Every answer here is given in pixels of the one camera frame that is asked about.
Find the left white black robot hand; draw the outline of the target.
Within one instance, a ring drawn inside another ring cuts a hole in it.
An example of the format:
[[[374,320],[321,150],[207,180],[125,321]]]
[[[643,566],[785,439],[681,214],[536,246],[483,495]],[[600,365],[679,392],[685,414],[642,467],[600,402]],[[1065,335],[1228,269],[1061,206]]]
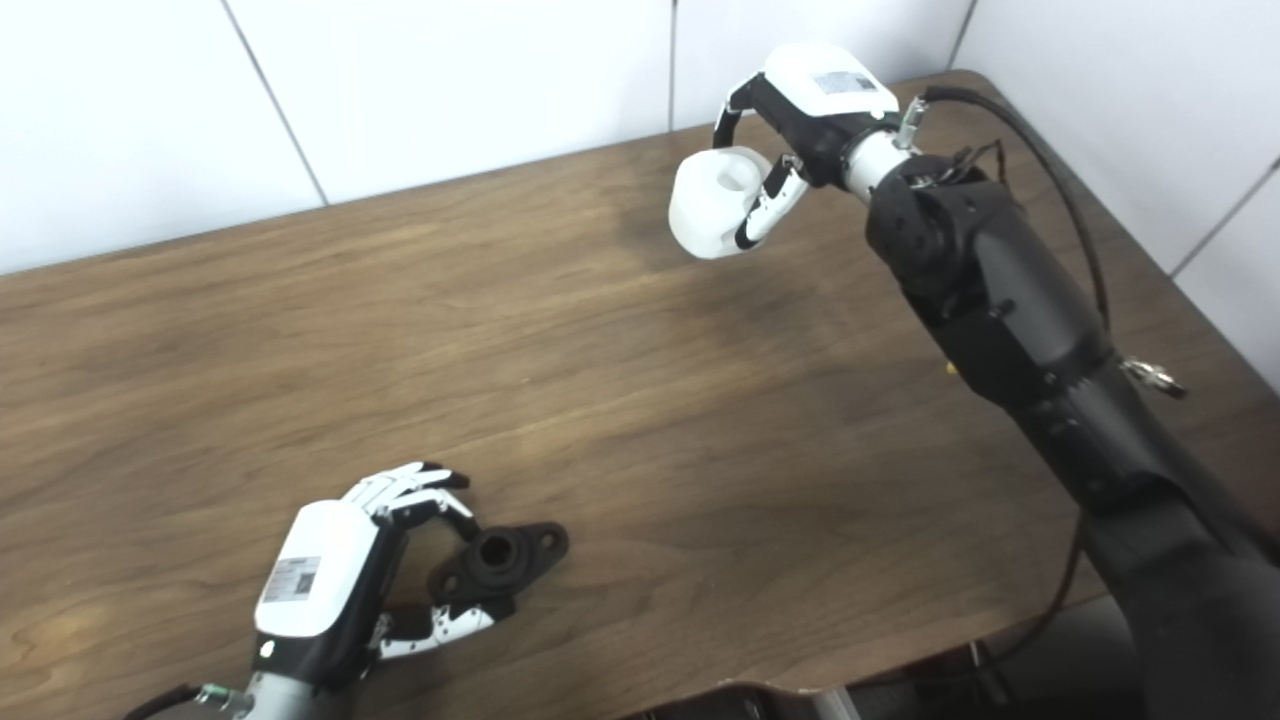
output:
[[[387,607],[412,529],[442,519],[462,539],[477,537],[474,512],[456,495],[468,483],[415,461],[305,505],[255,606],[252,673],[338,691],[381,661],[439,650],[511,618],[512,598]]]

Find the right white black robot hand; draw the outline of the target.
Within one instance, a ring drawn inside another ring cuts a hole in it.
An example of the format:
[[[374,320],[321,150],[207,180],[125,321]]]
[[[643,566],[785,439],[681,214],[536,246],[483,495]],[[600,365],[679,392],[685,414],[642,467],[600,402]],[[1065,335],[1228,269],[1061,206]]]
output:
[[[714,124],[712,147],[730,149],[741,117],[756,113],[787,150],[765,174],[730,249],[760,245],[808,190],[827,186],[863,202],[911,156],[896,145],[899,99],[850,51],[829,44],[786,44],[763,68],[731,90]]]

